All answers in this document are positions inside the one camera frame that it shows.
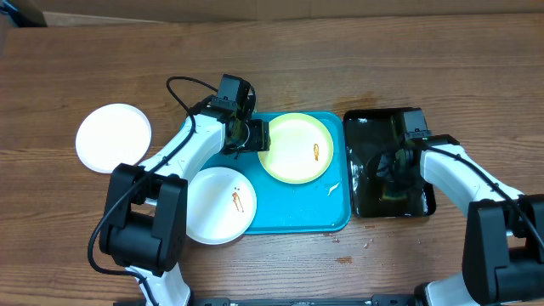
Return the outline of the green yellow sponge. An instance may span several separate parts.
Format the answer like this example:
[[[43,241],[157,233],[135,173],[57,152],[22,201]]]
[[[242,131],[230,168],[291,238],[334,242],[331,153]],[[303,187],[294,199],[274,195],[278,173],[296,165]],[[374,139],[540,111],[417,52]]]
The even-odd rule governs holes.
[[[382,201],[404,201],[407,198],[409,188],[402,184],[386,182],[382,185]]]

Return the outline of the green rimmed plate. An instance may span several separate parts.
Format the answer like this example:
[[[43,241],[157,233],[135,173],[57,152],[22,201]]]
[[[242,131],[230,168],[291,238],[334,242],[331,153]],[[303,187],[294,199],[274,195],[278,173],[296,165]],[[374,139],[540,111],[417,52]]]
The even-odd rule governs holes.
[[[332,163],[332,135],[311,115],[286,113],[272,119],[269,138],[269,149],[259,152],[258,159],[270,176],[283,183],[309,183]]]

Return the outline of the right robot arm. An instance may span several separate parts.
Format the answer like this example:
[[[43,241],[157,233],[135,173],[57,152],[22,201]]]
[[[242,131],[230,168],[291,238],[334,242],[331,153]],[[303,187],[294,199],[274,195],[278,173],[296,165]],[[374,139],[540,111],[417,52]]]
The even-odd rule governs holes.
[[[467,219],[462,270],[421,287],[425,305],[501,305],[543,297],[543,196],[494,178],[450,135],[433,135],[421,110],[394,110],[392,148],[376,176],[391,190],[431,184]]]

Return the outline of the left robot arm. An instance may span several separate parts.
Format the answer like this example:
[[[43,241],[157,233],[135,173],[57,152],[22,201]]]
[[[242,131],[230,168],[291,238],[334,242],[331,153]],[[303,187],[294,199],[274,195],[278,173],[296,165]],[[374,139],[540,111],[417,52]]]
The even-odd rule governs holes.
[[[250,82],[225,74],[211,95],[184,108],[185,123],[158,153],[113,170],[88,262],[101,274],[134,278],[144,295],[139,305],[193,303],[179,267],[189,184],[216,154],[269,149],[269,124],[252,116],[256,102]]]

